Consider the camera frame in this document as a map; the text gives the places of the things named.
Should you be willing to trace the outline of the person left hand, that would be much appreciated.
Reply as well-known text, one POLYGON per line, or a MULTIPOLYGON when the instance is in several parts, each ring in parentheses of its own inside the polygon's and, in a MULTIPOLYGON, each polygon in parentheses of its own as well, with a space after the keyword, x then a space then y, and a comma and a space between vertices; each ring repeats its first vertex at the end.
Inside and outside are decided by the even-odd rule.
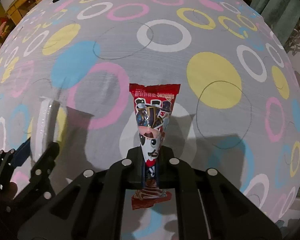
POLYGON ((4 202, 10 202, 17 194, 18 186, 15 182, 10 182, 2 189, 1 198, 4 202))

